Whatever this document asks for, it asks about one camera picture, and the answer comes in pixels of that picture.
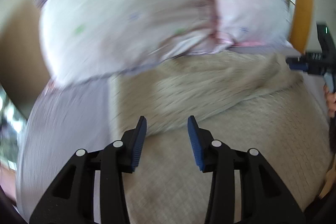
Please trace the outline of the person's right hand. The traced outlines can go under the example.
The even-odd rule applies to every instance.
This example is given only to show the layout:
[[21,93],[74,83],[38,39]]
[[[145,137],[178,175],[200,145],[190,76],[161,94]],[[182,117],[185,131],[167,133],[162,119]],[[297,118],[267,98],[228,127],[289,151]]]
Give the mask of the person's right hand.
[[326,100],[326,106],[328,108],[328,115],[330,118],[334,118],[336,112],[336,94],[330,92],[326,85],[323,86],[323,91]]

